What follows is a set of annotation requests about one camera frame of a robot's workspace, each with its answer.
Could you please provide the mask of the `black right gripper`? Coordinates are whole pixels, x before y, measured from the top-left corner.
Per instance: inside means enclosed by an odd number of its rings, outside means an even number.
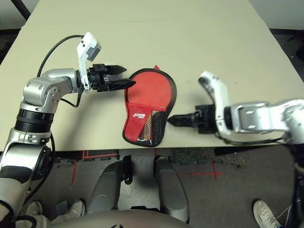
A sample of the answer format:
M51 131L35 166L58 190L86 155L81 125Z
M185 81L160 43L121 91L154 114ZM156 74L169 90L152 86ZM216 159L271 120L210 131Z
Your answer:
M168 118L168 122L175 127L197 127L199 134L217 132L215 106L212 104L197 105L195 114L176 114Z

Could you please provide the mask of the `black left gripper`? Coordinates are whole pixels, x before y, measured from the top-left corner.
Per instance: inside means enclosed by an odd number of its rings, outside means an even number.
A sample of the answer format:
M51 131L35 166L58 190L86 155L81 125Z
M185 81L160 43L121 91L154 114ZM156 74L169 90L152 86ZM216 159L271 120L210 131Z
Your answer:
M90 88L97 92L125 90L136 84L130 79L119 79L109 81L107 75L119 75L126 71L126 68L119 65L93 64L87 70Z

